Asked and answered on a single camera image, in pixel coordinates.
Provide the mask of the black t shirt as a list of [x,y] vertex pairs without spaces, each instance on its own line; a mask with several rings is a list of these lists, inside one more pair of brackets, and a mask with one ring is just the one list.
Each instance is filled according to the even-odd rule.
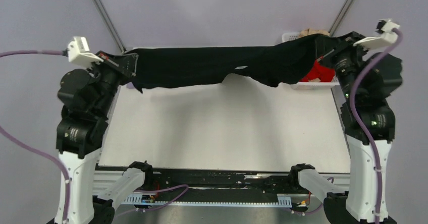
[[136,76],[139,92],[219,84],[237,74],[269,86],[295,84],[313,67],[316,34],[273,46],[138,48]]

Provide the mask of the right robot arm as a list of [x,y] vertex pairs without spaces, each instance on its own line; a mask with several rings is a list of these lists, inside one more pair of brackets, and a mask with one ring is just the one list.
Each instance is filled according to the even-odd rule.
[[336,187],[309,164],[291,167],[289,188],[308,190],[323,204],[330,223],[394,223],[385,204],[387,161],[395,138],[395,114],[387,103],[402,85],[402,60],[391,55],[403,40],[400,29],[378,36],[351,32],[318,58],[335,70],[346,99],[341,107],[350,153],[348,190]]

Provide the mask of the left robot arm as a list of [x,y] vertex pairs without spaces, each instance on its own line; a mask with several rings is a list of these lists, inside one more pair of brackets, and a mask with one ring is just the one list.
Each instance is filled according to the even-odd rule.
[[138,55],[100,51],[87,66],[66,73],[58,99],[63,103],[56,148],[63,186],[53,223],[112,223],[119,205],[136,189],[154,186],[153,168],[135,161],[106,190],[93,193],[97,158],[118,89],[137,71]]

